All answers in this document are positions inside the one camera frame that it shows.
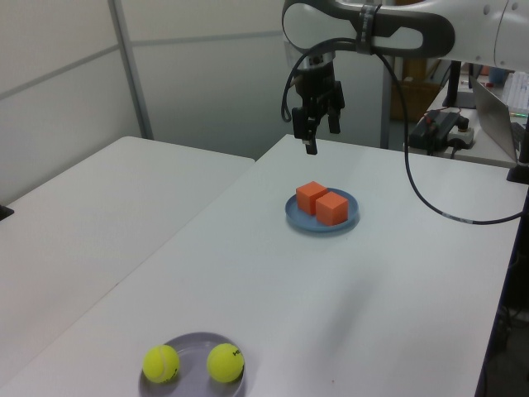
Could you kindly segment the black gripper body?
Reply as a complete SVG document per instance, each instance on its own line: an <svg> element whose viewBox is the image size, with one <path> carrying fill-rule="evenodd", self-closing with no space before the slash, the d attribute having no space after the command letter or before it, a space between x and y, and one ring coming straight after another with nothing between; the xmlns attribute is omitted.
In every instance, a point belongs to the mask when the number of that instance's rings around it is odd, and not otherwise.
<svg viewBox="0 0 529 397"><path fill-rule="evenodd" d="M333 62L313 69L299 69L294 74L296 93L305 108L327 105L335 87Z"/></svg>

